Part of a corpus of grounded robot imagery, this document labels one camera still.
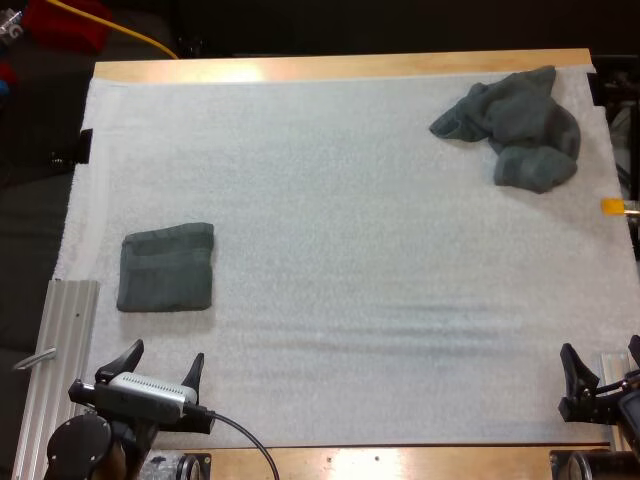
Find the crumpled towel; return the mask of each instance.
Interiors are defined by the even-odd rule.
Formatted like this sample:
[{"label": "crumpled towel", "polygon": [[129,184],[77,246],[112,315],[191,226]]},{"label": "crumpled towel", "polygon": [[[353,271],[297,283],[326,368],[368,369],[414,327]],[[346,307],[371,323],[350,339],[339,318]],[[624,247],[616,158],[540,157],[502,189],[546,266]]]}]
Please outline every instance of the crumpled towel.
[{"label": "crumpled towel", "polygon": [[185,223],[127,235],[118,310],[179,312],[211,306],[213,225]]},{"label": "crumpled towel", "polygon": [[476,83],[429,130],[466,142],[489,137],[498,154],[496,185],[547,192],[576,173],[580,151],[578,122],[551,98],[555,78],[548,66]]}]

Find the white surface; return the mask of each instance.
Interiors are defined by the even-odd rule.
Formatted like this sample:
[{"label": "white surface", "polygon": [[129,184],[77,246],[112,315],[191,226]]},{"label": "white surface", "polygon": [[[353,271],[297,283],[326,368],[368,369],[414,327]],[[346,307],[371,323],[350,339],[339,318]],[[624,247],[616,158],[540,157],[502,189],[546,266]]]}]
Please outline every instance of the white surface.
[{"label": "white surface", "polygon": [[[139,373],[179,381],[265,444],[580,442],[560,347],[594,367],[637,333],[638,278],[587,67],[554,96],[582,129],[578,173],[536,195],[492,183],[486,142],[427,127],[502,74],[253,85],[94,80],[56,275],[101,283],[87,372],[135,339]],[[116,310],[126,234],[215,225],[214,306]],[[162,436],[158,448],[247,445]]]}]

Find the wooden board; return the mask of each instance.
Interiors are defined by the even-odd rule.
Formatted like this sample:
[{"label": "wooden board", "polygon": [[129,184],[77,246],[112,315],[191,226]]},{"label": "wooden board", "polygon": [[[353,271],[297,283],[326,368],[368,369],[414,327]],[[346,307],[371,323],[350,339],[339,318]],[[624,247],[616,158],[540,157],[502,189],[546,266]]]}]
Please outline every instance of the wooden board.
[{"label": "wooden board", "polygon": [[137,83],[261,82],[530,70],[589,65],[586,49],[96,63],[94,77]]},{"label": "wooden board", "polygon": [[[276,448],[270,452],[283,480],[547,480],[552,449],[593,448],[598,447]],[[212,456],[213,480],[272,478],[257,450],[202,452]]]}]

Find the dark green cloth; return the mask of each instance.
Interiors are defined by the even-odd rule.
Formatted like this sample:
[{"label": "dark green cloth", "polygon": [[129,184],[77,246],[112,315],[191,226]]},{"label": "dark green cloth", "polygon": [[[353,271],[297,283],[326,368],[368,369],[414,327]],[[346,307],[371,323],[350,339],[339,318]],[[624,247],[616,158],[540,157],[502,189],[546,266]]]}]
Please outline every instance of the dark green cloth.
[{"label": "dark green cloth", "polygon": [[127,235],[120,256],[118,309],[179,312],[209,308],[212,251],[210,223]]},{"label": "dark green cloth", "polygon": [[440,138],[489,138],[496,185],[547,192],[576,173],[580,151],[578,122],[551,98],[555,78],[554,67],[542,67],[477,83],[429,129]]}]

